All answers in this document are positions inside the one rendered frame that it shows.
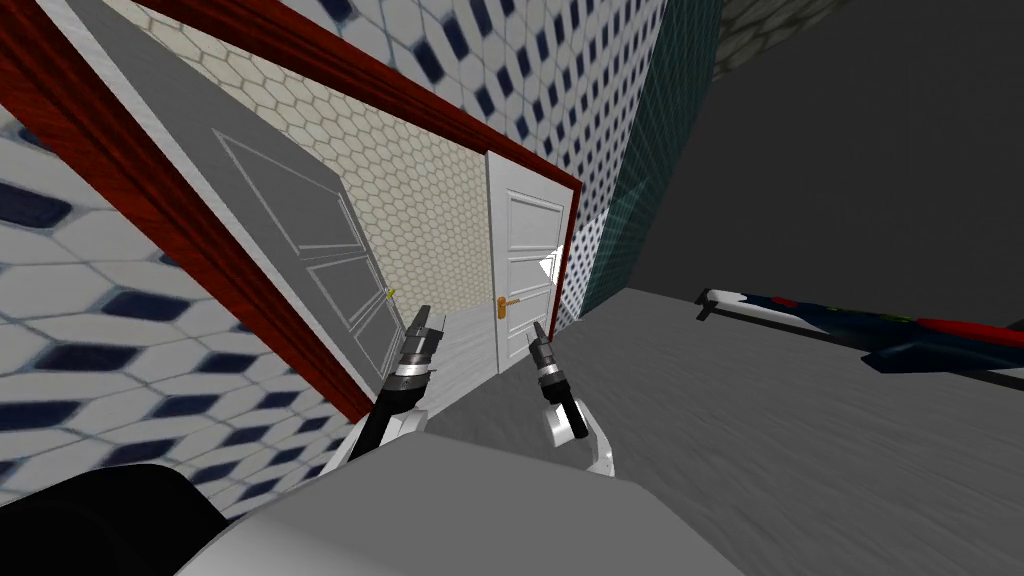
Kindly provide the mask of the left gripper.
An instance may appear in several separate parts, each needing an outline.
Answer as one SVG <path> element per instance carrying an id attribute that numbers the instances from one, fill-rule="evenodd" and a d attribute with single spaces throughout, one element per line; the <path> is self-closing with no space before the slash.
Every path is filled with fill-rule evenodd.
<path id="1" fill-rule="evenodd" d="M 432 328 L 428 326 L 431 306 L 422 305 L 406 331 L 401 348 L 400 365 L 429 366 L 433 355 L 444 336 L 447 317 L 444 314 L 432 318 Z"/>

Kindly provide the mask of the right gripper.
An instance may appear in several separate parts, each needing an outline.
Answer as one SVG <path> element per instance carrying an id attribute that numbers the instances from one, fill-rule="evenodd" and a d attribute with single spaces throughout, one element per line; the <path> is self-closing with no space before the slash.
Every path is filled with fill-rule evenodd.
<path id="1" fill-rule="evenodd" d="M 557 362 L 554 358 L 550 339 L 544 327 L 539 321 L 534 322 L 536 338 L 531 342 L 531 356 L 538 370 L 557 370 Z"/>

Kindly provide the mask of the white panelled door leaf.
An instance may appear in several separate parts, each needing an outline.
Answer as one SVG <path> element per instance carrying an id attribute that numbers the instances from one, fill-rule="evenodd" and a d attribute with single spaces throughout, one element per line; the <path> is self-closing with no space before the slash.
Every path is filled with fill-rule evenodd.
<path id="1" fill-rule="evenodd" d="M 548 330 L 557 307 L 573 192 L 493 151 L 486 153 L 497 368 L 529 354 L 534 322 Z M 496 300 L 518 298 L 504 320 Z"/>

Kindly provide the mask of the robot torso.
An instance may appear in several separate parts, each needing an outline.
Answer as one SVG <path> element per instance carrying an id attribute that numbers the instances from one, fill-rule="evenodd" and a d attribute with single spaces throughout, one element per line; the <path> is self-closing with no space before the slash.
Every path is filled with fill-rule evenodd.
<path id="1" fill-rule="evenodd" d="M 176 576 L 743 576 L 638 484 L 424 431 L 260 506 Z"/>

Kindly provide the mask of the grey panelled door leaf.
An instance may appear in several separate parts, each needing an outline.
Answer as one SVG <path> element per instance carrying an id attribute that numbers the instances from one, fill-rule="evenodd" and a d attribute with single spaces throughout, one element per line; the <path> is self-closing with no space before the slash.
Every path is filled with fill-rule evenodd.
<path id="1" fill-rule="evenodd" d="M 177 53 L 105 0 L 41 9 L 358 386 L 376 396 L 403 324 L 340 177 L 260 117 L 199 50 Z"/>

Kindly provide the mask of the bed with blue red cover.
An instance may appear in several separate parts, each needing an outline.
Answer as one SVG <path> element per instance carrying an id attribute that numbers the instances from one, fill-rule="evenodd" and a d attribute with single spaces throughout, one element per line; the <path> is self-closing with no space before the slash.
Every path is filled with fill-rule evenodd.
<path id="1" fill-rule="evenodd" d="M 951 373 L 1024 392 L 1024 320 L 1009 327 L 823 306 L 705 289 L 698 321 L 714 314 L 860 351 L 883 374 Z"/>

